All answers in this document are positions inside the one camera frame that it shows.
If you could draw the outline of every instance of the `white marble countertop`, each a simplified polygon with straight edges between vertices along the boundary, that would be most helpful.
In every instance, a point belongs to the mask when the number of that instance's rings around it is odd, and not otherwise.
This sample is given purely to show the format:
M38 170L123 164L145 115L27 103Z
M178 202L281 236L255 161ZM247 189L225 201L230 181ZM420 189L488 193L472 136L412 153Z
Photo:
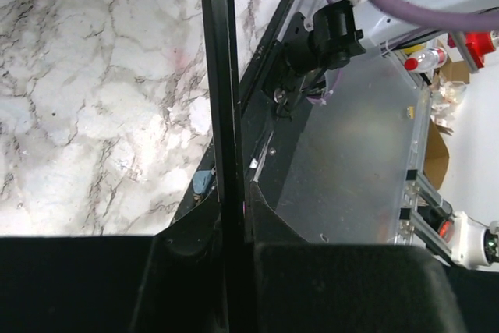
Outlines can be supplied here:
M235 0L240 73L280 0ZM0 0L0 235L154 234L211 138L201 0Z

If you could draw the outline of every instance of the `bolt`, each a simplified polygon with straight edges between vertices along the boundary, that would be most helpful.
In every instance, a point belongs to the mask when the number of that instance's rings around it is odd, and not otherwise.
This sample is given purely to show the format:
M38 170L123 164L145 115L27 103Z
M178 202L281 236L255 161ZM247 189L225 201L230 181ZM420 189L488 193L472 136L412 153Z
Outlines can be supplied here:
M280 88L275 89L274 101L279 105L283 104L286 101L286 92Z
M303 21L303 26L305 27L306 31L312 31L313 30L313 21L311 19L305 19Z

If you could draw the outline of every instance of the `red bottle cap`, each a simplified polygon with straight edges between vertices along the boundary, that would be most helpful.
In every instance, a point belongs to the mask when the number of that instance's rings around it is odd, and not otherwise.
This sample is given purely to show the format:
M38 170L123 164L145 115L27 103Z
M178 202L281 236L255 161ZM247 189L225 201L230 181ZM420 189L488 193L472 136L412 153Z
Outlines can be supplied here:
M418 67L418 61L415 58L408 58L405 60L404 67L407 70L414 70Z

